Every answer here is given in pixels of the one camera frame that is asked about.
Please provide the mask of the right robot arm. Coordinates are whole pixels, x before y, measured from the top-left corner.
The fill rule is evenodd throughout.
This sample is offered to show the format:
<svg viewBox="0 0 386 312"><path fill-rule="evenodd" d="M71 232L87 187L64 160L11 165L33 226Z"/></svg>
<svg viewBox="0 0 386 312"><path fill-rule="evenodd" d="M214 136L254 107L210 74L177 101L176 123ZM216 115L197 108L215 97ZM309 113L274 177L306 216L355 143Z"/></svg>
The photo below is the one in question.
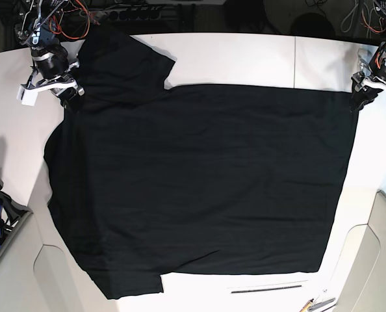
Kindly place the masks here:
<svg viewBox="0 0 386 312"><path fill-rule="evenodd" d="M62 28L63 17L73 12L84 18L84 31L79 36L70 36ZM84 1L31 1L18 31L19 43L29 48L32 62L31 74L27 82L19 86L16 96L22 105L34 106L38 95L45 91L58 98L64 108L73 98L84 95L84 88L71 74L80 63L77 58L69 57L59 36L71 41L84 39L92 22Z"/></svg>

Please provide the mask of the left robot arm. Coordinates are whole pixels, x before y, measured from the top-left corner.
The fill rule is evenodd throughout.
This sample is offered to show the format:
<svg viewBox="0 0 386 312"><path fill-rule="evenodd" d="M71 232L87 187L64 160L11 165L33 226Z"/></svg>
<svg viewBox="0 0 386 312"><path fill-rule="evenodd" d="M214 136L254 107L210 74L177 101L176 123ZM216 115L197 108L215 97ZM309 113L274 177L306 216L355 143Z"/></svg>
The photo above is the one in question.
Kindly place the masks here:
<svg viewBox="0 0 386 312"><path fill-rule="evenodd" d="M358 50L358 71L351 77L352 112L360 111L380 93L386 92L386 1L373 1L372 11L377 14L380 27L374 28L365 18L363 24L370 32L382 35L383 39L375 52L362 48Z"/></svg>

